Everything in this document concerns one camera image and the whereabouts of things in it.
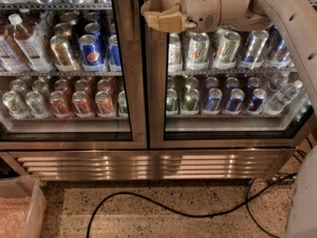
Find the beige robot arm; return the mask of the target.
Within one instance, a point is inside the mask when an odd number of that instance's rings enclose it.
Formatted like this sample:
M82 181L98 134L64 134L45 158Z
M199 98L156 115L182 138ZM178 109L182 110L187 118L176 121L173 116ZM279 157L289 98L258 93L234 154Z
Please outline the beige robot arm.
M317 110L317 12L308 0L150 0L141 7L149 27L163 33L213 32L219 26L238 31L276 25L300 79Z

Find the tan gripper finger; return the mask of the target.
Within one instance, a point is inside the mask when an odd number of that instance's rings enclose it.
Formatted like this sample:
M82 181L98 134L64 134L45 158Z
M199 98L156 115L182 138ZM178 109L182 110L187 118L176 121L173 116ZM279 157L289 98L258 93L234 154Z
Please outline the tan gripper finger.
M148 26L162 33L179 34L186 29L193 29L197 24L187 19L187 16L180 12L171 13L168 15L151 14L148 12L145 15Z
M180 0L159 0L160 7L158 9L155 6L159 3L155 0L149 0L141 7L141 14L146 16L163 16L169 15L180 11Z

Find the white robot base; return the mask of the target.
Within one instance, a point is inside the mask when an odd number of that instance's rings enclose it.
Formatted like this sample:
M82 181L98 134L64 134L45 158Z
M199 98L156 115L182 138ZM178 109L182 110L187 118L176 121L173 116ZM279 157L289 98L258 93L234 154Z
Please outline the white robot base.
M317 146L308 153L296 176L284 238L317 238Z

